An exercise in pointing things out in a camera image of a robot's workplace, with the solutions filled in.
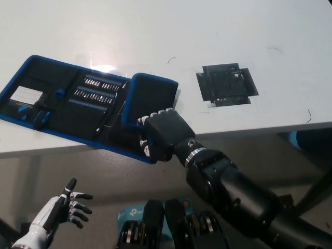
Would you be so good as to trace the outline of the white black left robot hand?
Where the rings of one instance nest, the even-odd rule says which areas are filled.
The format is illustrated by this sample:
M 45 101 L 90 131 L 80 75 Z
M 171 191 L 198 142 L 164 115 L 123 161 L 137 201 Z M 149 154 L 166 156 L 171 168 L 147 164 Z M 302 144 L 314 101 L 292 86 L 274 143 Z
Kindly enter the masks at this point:
M 78 200 L 91 200 L 93 195 L 74 191 L 76 183 L 77 179 L 71 179 L 59 196 L 52 197 L 33 219 L 31 226 L 43 228 L 47 234 L 66 222 L 83 228 L 83 223 L 89 221 L 86 215 L 92 214 L 92 211 Z

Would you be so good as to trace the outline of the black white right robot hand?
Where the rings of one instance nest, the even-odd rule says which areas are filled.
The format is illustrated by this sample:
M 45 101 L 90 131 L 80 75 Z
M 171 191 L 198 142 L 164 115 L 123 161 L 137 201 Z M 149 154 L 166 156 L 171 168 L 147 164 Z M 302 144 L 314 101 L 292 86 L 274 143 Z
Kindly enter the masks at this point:
M 172 108 L 140 117 L 137 125 L 144 130 L 140 137 L 140 147 L 153 163 L 167 162 L 175 155 L 184 165 L 189 154 L 197 148 L 196 145 L 192 148 L 188 145 L 189 141 L 195 140 L 196 134 Z

